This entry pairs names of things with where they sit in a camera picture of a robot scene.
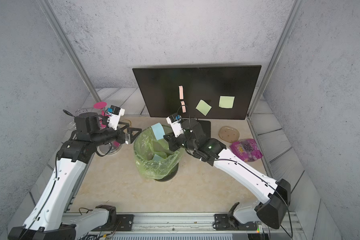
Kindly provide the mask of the blue sticky note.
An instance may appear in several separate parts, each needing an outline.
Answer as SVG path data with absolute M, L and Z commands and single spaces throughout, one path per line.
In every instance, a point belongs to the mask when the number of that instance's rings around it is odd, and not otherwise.
M 159 155 L 154 155 L 154 157 L 152 158 L 152 161 L 153 162 L 163 162 L 165 161 L 166 159 L 165 158 L 162 158 L 161 156 Z
M 162 124 L 160 124 L 160 123 L 154 124 L 151 126 L 151 128 L 152 128 L 153 134 L 157 141 L 164 138 L 164 135 L 166 133 L 165 133 L 165 130 L 164 130 Z

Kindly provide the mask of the green sticky note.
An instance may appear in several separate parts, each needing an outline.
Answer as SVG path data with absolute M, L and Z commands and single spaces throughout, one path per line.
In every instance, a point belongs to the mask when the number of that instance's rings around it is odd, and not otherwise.
M 211 108 L 212 107 L 208 103 L 206 103 L 204 100 L 200 100 L 196 106 L 196 110 L 198 110 L 204 116 L 207 116 L 207 114 L 209 113 Z
M 234 105 L 235 97 L 232 96 L 220 96 L 219 107 L 222 109 L 232 109 Z

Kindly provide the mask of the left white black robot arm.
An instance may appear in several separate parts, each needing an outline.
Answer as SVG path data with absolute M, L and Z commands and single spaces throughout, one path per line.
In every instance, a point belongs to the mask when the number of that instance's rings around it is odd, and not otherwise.
M 142 129 L 122 123 L 118 114 L 106 116 L 94 112 L 74 117 L 76 130 L 63 143 L 55 157 L 55 169 L 34 210 L 22 226 L 13 227 L 10 240 L 77 240 L 95 229 L 113 231 L 117 228 L 116 208 L 99 205 L 74 220 L 63 221 L 63 214 L 72 199 L 73 190 L 98 147 L 118 142 L 131 144 Z

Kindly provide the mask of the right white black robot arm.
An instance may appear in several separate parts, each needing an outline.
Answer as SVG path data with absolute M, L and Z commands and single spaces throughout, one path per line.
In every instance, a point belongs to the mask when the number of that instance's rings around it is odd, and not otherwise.
M 190 151 L 194 158 L 227 173 L 257 198 L 254 203 L 237 203 L 231 208 L 228 216 L 232 228 L 252 221 L 261 221 L 276 230 L 282 227 L 284 217 L 290 215 L 291 185 L 288 181 L 275 180 L 245 163 L 225 144 L 209 137 L 199 121 L 186 120 L 179 115 L 166 120 L 173 131 L 164 135 L 171 151 L 180 148 Z

